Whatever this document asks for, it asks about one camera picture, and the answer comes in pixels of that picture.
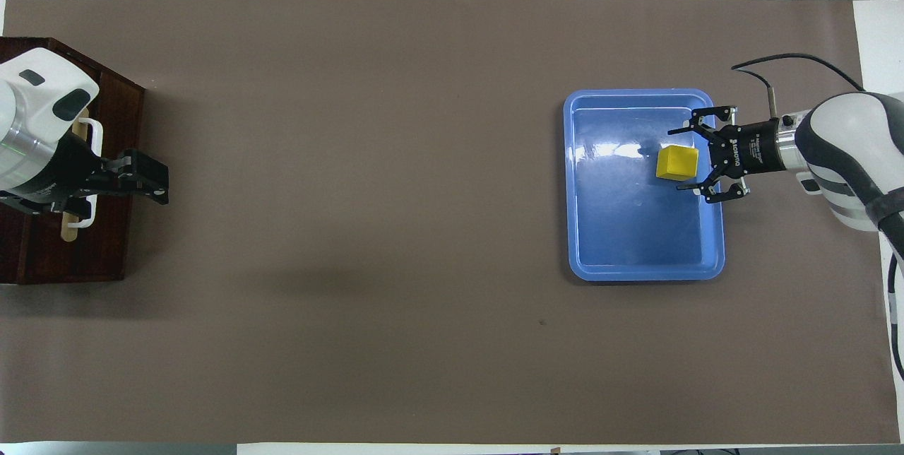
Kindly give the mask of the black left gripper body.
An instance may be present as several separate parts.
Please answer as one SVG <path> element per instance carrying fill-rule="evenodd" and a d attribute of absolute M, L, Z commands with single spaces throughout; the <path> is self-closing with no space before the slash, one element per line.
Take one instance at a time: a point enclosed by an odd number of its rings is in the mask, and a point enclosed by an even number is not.
<path fill-rule="evenodd" d="M 104 161 L 85 139 L 65 134 L 48 165 L 35 177 L 2 191 L 2 204 L 27 215 L 45 213 L 54 205 L 64 207 L 91 175 L 102 170 Z"/>

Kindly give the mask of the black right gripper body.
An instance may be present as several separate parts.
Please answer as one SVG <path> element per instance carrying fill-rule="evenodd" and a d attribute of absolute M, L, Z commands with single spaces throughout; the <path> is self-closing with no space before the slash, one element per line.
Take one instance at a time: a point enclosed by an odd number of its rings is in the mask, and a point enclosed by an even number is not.
<path fill-rule="evenodd" d="M 711 163 L 727 177 L 785 171 L 778 149 L 778 129 L 777 119 L 742 126 L 726 124 L 715 132 Z"/>

